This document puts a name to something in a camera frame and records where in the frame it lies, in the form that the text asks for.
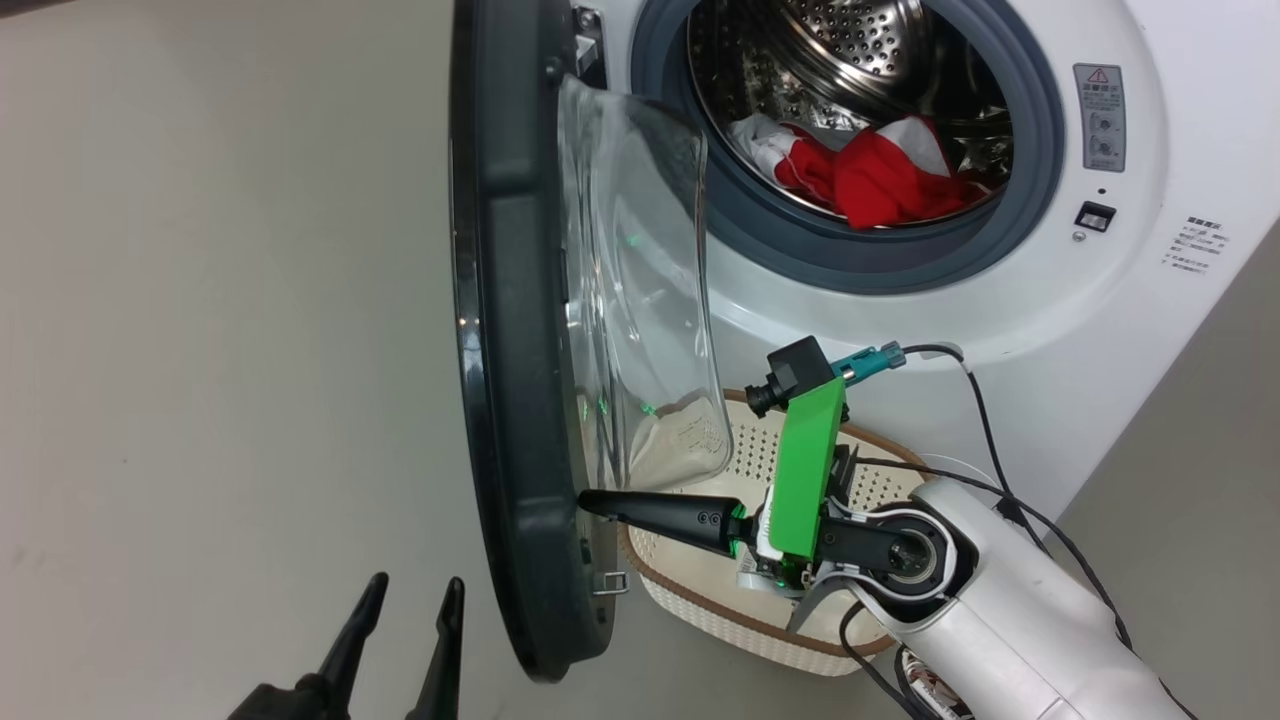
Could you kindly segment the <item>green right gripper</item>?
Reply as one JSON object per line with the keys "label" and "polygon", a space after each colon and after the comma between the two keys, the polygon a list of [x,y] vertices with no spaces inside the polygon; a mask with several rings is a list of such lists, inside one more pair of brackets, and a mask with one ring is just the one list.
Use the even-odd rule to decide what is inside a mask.
{"label": "green right gripper", "polygon": [[799,596],[796,580],[817,552],[835,446],[845,415],[841,378],[788,401],[774,456],[774,475],[760,507],[749,514],[723,496],[585,489],[579,507],[698,550],[739,556],[739,587]]}

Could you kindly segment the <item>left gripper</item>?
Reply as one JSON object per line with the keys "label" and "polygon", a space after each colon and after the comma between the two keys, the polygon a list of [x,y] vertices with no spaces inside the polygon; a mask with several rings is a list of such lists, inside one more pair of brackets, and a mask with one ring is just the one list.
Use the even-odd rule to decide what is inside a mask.
{"label": "left gripper", "polygon": [[[343,628],[315,673],[292,688],[266,683],[255,687],[228,715],[229,719],[349,719],[349,702],[367,638],[378,626],[389,585],[385,571],[365,585]],[[407,719],[457,719],[463,659],[466,585],[451,578],[440,603],[436,644]]]}

